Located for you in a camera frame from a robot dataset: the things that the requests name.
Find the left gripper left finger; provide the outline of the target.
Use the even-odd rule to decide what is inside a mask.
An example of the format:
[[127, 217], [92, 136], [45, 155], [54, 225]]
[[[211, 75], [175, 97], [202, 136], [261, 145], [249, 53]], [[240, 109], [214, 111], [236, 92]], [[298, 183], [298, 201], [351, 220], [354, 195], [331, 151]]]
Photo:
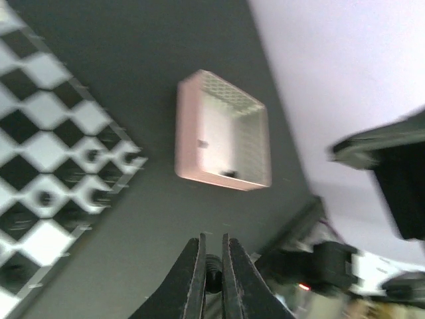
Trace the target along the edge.
[[206, 279], [206, 237], [189, 239], [158, 289], [130, 316], [140, 319], [200, 319]]

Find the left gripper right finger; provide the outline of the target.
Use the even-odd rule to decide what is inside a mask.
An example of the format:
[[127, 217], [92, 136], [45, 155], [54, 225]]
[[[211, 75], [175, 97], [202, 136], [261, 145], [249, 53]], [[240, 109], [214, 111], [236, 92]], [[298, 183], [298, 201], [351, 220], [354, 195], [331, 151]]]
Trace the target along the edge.
[[222, 238], [222, 317], [290, 319], [294, 315], [270, 291], [238, 239]]

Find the black chess piece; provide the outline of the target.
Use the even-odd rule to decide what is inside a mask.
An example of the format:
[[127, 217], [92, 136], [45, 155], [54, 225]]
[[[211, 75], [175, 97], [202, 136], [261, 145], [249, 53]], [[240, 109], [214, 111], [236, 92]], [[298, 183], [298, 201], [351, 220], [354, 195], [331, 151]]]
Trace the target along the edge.
[[54, 191], [40, 190], [35, 195], [35, 203], [42, 208], [53, 207], [58, 201], [58, 195]]
[[102, 151], [97, 148], [87, 149], [82, 154], [82, 160], [84, 163], [96, 164], [100, 161]]
[[207, 255], [205, 290], [207, 294], [217, 294], [222, 291], [222, 261], [216, 255]]
[[126, 151], [123, 152], [119, 157], [118, 157], [118, 161], [120, 163], [120, 165], [123, 166], [132, 166], [133, 162], [138, 159], [140, 157], [140, 153], [139, 152], [130, 152], [130, 151]]

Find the black chess pawn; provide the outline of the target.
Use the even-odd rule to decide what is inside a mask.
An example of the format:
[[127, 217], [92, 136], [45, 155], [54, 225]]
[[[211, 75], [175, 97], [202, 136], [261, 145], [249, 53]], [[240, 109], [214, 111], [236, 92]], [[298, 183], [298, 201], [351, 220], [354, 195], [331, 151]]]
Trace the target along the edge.
[[109, 193], [103, 189], [84, 189], [80, 195], [80, 202], [85, 206], [103, 207], [109, 203]]

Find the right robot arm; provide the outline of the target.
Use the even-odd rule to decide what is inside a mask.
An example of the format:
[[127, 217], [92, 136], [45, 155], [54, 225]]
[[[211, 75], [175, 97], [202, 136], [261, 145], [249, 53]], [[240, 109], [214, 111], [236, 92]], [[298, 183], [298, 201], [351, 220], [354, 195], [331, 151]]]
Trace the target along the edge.
[[344, 137], [333, 161], [374, 173], [400, 236], [424, 240], [424, 109]]

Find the white second right arm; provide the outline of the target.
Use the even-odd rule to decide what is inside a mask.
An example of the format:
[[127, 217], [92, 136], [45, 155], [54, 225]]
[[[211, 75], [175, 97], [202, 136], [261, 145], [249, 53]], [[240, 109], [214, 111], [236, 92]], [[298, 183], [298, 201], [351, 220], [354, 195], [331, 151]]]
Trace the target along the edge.
[[391, 261], [337, 241], [273, 249], [256, 265], [278, 284], [322, 295], [344, 292], [388, 302], [424, 301], [423, 267]]

